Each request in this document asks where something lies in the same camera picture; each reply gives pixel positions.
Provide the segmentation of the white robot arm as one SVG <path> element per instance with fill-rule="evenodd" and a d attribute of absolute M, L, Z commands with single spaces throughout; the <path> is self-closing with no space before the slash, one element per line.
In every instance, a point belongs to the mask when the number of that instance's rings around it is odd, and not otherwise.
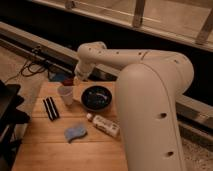
<path fill-rule="evenodd" d="M 183 54 L 151 49 L 109 49 L 102 42 L 77 50 L 75 75 L 85 80 L 98 64 L 120 71 L 115 103 L 128 171 L 186 171 L 176 98 L 194 69 Z"/>

